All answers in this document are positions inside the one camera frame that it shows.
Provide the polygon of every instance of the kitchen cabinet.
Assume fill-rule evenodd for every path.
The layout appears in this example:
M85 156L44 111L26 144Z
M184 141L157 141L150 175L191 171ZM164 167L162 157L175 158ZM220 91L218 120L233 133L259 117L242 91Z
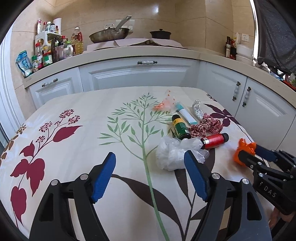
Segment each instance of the kitchen cabinet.
M199 61L171 57L133 57L79 67L84 91L127 86L195 87Z
M278 150L284 150L293 156L296 156L296 118L294 119L287 135L279 145Z
M275 150L287 134L295 115L295 108L283 98L248 78L235 118L255 142Z
M247 77L216 64L200 62L197 88L217 100L230 114L235 116Z
M37 109L55 97L83 92L79 67L47 77L29 89Z

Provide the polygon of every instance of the cabinet handle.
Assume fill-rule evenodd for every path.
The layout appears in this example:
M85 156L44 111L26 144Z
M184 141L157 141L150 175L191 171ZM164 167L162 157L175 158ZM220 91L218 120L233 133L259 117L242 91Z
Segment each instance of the cabinet handle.
M53 83L55 83L55 82L57 82L58 81L58 79L56 78L55 80L53 80L53 81L51 81L51 82L49 82L49 83L44 83L43 85L41 85L42 87L45 87L45 86L48 86L48 85L51 85L51 84L53 84Z
M245 107L247 105L247 102L248 102L248 99L250 97L250 90L251 90L251 87L248 86L248 89L247 89L247 92L246 94L244 95L244 101L242 103L242 107Z
M233 94L233 97L232 97L232 100L235 101L237 99L237 94L239 93L239 86L240 86L240 82L238 81L237 82L237 85L235 87L235 90L234 90L234 94Z
M157 61L139 61L138 64L157 64Z

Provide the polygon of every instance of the yellow label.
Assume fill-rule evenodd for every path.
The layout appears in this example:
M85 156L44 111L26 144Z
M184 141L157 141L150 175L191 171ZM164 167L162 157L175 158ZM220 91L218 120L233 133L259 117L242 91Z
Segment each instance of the yellow label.
M175 119L175 120L173 121L173 125L176 125L176 124L178 124L178 123L180 123L180 122L184 122L184 120L183 120L182 118L177 118L177 119Z

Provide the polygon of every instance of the paper towel roll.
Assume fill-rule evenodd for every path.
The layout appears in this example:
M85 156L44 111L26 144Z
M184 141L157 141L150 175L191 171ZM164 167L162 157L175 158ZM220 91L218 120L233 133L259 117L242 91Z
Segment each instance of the paper towel roll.
M53 23L58 26L59 28L59 34L61 34L61 24L62 24L62 18L56 18L54 19Z

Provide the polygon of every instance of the silver packaging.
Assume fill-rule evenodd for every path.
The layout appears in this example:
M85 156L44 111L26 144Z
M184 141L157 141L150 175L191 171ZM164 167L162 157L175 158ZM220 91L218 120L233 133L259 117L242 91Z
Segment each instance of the silver packaging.
M201 120L203 118L204 113L202 112L202 110L200 108L200 100L195 100L193 102L192 109L193 109L195 116Z

